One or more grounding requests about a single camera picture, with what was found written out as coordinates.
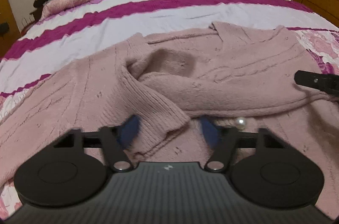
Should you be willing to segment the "pink knitted cardigan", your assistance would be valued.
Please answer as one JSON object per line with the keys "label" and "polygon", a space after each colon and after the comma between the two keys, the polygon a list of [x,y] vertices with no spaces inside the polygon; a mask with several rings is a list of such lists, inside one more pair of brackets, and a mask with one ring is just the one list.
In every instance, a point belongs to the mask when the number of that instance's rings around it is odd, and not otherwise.
{"label": "pink knitted cardigan", "polygon": [[95,131],[138,115],[131,161],[204,163],[211,155],[198,117],[247,130],[269,128],[324,172],[318,207],[338,215],[338,99],[297,86],[298,70],[332,74],[284,27],[208,28],[135,34],[72,61],[31,88],[1,122],[1,183],[71,128]]}

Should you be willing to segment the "floral striped bed cover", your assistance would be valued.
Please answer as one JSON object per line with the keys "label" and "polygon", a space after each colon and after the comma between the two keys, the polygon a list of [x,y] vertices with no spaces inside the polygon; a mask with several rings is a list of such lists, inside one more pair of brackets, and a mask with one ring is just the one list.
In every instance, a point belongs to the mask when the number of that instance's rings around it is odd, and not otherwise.
{"label": "floral striped bed cover", "polygon": [[1,59],[1,116],[75,59],[135,33],[207,27],[213,21],[296,31],[325,73],[338,73],[338,27],[293,0],[93,0],[38,22]]}

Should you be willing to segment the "red shopping bag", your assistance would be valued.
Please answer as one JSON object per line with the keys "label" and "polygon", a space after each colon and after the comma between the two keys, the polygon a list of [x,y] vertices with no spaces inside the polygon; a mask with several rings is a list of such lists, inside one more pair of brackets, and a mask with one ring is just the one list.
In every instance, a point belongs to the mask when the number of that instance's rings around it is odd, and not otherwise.
{"label": "red shopping bag", "polygon": [[25,17],[21,19],[22,23],[22,30],[21,30],[21,35],[25,35],[27,31],[36,23],[35,19],[33,17],[29,17],[29,20],[27,20]]}

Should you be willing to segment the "dark bedside table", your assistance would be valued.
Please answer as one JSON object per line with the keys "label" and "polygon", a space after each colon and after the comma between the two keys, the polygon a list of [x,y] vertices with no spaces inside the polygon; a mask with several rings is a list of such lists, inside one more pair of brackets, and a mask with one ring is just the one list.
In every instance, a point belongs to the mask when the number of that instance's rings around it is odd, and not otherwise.
{"label": "dark bedside table", "polygon": [[43,7],[36,8],[34,11],[30,13],[31,16],[33,16],[34,21],[38,22],[41,19],[43,12]]}

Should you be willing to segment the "wooden wardrobe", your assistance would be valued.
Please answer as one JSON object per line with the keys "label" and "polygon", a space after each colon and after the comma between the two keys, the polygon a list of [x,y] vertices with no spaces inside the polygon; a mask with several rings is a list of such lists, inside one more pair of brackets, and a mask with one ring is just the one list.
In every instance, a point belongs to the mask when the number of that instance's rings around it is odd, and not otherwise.
{"label": "wooden wardrobe", "polygon": [[8,0],[0,1],[1,9],[1,23],[7,22],[9,25],[9,32],[1,36],[1,57],[11,48],[12,44],[21,37],[20,31],[17,27],[11,6]]}

